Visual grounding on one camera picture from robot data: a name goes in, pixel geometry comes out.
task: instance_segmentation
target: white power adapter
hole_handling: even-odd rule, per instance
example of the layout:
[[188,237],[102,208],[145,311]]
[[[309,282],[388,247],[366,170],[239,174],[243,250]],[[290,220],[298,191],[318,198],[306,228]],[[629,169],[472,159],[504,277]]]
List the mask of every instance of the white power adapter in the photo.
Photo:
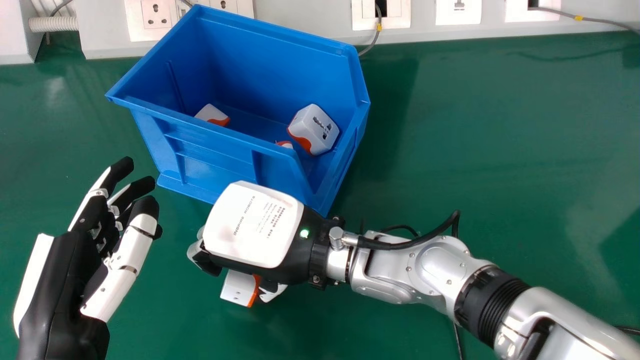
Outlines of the white power adapter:
[[340,129],[318,105],[311,104],[296,113],[287,132],[311,155],[331,150]]

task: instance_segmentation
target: robotic hand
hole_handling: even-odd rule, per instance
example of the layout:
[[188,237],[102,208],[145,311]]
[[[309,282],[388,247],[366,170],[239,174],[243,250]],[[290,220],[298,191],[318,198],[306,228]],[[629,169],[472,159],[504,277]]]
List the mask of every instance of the robotic hand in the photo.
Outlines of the robotic hand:
[[[345,282],[392,304],[431,306],[499,359],[640,359],[639,345],[615,327],[473,258],[455,237],[458,216],[411,240],[353,234],[339,217],[323,219],[291,196],[240,181],[220,195],[188,256],[215,276],[228,268],[221,298],[244,306],[287,285]],[[441,236],[451,225],[453,236]]]
[[162,233],[156,200],[136,200],[154,189],[153,177],[112,195],[132,171],[128,157],[111,165],[84,196],[65,234],[38,235],[13,312],[17,360],[105,358],[106,322]]

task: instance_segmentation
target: black ribbed joint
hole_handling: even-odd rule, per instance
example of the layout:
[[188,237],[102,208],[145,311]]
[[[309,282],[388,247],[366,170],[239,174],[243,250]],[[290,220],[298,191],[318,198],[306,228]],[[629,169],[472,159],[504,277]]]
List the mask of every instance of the black ribbed joint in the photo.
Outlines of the black ribbed joint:
[[531,288],[499,268],[489,268],[473,276],[456,300],[460,325],[493,348],[502,319],[520,294]]

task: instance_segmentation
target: white outlet plate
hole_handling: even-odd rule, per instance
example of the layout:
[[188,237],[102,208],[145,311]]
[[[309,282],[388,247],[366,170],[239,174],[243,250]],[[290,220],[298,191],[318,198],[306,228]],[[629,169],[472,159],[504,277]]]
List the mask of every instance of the white outlet plate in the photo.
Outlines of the white outlet plate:
[[[178,17],[182,18],[189,11],[189,7],[180,0],[176,0],[175,3],[178,8]],[[250,17],[252,19],[255,18],[255,13],[253,12],[253,0],[191,0],[191,4],[200,4],[225,12]]]
[[160,40],[178,21],[174,0],[124,0],[124,5],[132,42]]
[[[560,10],[561,0],[540,0],[541,8]],[[528,10],[527,0],[504,0],[504,22],[558,21],[560,15],[550,12]]]
[[[378,23],[375,0],[351,0],[353,30],[374,30]],[[382,18],[383,29],[411,27],[411,0],[387,0],[387,16]]]
[[436,25],[480,24],[482,0],[436,0]]

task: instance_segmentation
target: orange trim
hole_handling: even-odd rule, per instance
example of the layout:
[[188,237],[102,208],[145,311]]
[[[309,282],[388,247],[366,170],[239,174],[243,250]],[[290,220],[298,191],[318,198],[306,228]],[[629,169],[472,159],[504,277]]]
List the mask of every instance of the orange trim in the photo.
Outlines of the orange trim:
[[258,297],[258,293],[260,293],[260,277],[258,275],[253,275],[253,278],[255,279],[255,288],[253,289],[253,295],[251,295],[251,300],[249,300],[249,304],[247,304],[247,307],[252,307],[253,306],[253,302],[255,301],[255,298]]
[[207,120],[207,122],[225,127],[229,123],[229,118],[227,117],[227,118],[224,118],[223,120],[209,119]]
[[289,128],[287,128],[287,132],[289,133],[289,136],[291,136],[293,138],[293,140],[295,140],[298,144],[300,144],[300,146],[302,146],[302,149],[304,149],[309,154],[311,154],[311,142],[307,138],[299,138],[297,136],[294,136],[289,131]]

